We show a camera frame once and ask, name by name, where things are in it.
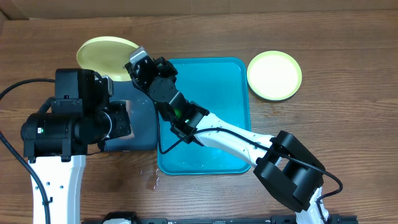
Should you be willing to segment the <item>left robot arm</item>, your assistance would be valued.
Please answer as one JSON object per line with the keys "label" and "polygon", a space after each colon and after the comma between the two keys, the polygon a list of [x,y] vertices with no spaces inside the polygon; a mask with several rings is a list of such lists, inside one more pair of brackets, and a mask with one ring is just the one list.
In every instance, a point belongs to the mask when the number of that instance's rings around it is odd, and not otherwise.
{"label": "left robot arm", "polygon": [[22,125],[34,197],[34,223],[79,223],[88,145],[131,133],[126,103],[53,100]]}

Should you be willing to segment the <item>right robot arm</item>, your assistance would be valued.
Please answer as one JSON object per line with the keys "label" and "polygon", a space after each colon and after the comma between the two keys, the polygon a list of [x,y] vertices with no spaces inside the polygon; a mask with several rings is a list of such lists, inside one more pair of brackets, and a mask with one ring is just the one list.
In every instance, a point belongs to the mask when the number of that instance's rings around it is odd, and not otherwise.
{"label": "right robot arm", "polygon": [[252,133],[229,124],[175,87],[177,69],[163,57],[131,56],[125,68],[181,141],[221,149],[254,167],[254,174],[297,223],[327,223],[321,204],[322,163],[292,134]]}

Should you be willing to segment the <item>yellow plate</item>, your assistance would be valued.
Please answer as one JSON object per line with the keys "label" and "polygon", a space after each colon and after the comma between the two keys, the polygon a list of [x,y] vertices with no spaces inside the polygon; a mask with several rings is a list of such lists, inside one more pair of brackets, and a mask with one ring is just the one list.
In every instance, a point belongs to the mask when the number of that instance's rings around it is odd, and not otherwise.
{"label": "yellow plate", "polygon": [[120,37],[95,37],[79,48],[76,60],[81,68],[94,70],[116,82],[128,82],[131,78],[124,66],[138,48],[134,42]]}
{"label": "yellow plate", "polygon": [[271,50],[255,56],[247,68],[251,90],[269,101],[284,101],[296,94],[302,84],[302,71],[287,53]]}

